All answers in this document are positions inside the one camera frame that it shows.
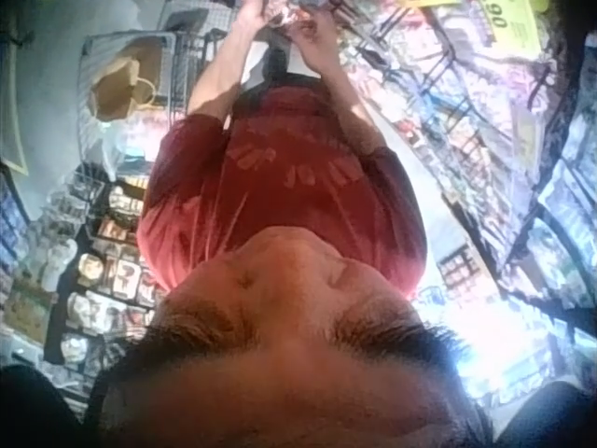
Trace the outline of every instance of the hand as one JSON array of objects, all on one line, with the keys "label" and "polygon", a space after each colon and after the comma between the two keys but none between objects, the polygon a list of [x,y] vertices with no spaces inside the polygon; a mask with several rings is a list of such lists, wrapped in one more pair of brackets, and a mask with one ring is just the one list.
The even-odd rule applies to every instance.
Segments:
[{"label": "hand", "polygon": [[312,22],[295,22],[288,35],[297,45],[307,66],[322,77],[341,70],[336,23],[329,11],[309,10]]},{"label": "hand", "polygon": [[263,17],[263,0],[243,0],[236,22],[255,33],[266,25]]}]

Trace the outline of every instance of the forehead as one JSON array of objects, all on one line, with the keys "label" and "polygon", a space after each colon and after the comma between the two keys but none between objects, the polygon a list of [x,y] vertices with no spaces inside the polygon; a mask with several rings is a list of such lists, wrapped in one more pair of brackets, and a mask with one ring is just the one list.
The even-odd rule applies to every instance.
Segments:
[{"label": "forehead", "polygon": [[452,420],[448,393],[432,374],[333,350],[287,347],[285,354],[190,359],[113,389],[104,421],[150,427],[164,437],[199,431],[217,438],[231,431],[292,432],[317,422],[394,437]]}]

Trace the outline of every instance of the printed number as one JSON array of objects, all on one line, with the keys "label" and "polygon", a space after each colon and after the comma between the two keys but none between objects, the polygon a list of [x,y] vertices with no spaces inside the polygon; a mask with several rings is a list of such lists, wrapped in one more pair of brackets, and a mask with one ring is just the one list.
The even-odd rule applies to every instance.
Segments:
[{"label": "printed number", "polygon": [[493,17],[492,18],[492,23],[497,26],[498,28],[506,28],[507,27],[507,21],[504,20],[501,17]]},{"label": "printed number", "polygon": [[494,16],[502,15],[502,8],[495,3],[491,3],[490,5],[487,5],[486,8],[489,11],[489,13],[493,14]]},{"label": "printed number", "polygon": [[506,19],[504,19],[503,17],[499,17],[502,15],[502,12],[504,12],[502,10],[502,7],[500,7],[496,3],[491,3],[490,5],[487,5],[485,8],[487,9],[487,12],[493,15],[492,23],[494,26],[496,26],[497,28],[507,27]]}]

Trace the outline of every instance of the shirt sleeve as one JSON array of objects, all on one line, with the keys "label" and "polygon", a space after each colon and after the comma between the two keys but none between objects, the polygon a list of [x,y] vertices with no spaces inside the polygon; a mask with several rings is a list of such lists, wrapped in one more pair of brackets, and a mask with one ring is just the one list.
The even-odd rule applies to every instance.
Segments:
[{"label": "shirt sleeve", "polygon": [[363,171],[373,185],[378,200],[391,213],[394,235],[408,256],[422,262],[427,258],[427,238],[419,204],[406,170],[394,151],[380,147],[360,158]]},{"label": "shirt sleeve", "polygon": [[197,193],[206,170],[223,157],[226,144],[219,119],[189,115],[162,139],[145,196],[143,215],[171,195]]}]

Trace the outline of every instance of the brown bag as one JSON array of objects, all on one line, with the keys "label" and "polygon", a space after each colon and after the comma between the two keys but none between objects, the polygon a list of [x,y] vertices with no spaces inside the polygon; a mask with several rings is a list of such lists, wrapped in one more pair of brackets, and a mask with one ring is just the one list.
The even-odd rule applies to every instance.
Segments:
[{"label": "brown bag", "polygon": [[88,107],[100,121],[125,119],[151,105],[160,86],[162,39],[139,37],[122,49],[91,84]]}]

